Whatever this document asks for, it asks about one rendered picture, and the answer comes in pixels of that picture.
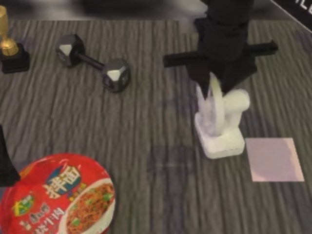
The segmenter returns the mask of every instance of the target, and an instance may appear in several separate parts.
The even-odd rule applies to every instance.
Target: pink square
[[[247,138],[254,182],[304,181],[292,138]]]

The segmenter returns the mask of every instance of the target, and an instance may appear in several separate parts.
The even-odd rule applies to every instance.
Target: dumbbell
[[[83,61],[101,71],[103,85],[112,93],[123,91],[130,82],[130,65],[124,59],[113,59],[106,64],[96,61],[85,54],[83,41],[76,34],[61,37],[56,52],[65,67],[73,67]]]

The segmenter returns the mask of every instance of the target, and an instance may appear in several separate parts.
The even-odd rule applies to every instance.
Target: dumbbell handle
[[[102,71],[104,69],[104,64],[100,63],[99,61],[96,61],[95,59],[87,56],[87,55],[83,55],[83,54],[77,54],[77,56],[81,59],[81,61],[84,61],[85,63],[91,65],[92,67]]]

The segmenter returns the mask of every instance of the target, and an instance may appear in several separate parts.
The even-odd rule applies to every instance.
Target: red lid
[[[57,154],[31,163],[0,204],[3,234],[99,234],[108,229],[115,191],[93,159]]]

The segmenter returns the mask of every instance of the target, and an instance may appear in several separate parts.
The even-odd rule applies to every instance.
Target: gray wooden surface
[[[0,74],[0,122],[12,160],[76,152],[111,174],[117,211],[110,234],[311,234],[311,38],[291,21],[251,23],[250,42],[274,39],[276,56],[240,85],[252,104],[245,137],[293,137],[306,182],[253,183],[246,153],[208,160],[193,126],[195,84],[161,57],[195,49],[195,34],[172,21],[13,21],[11,36],[32,56],[27,73]],[[81,64],[64,69],[59,36],[78,33],[87,53],[124,57],[133,80],[123,93],[103,91]]]

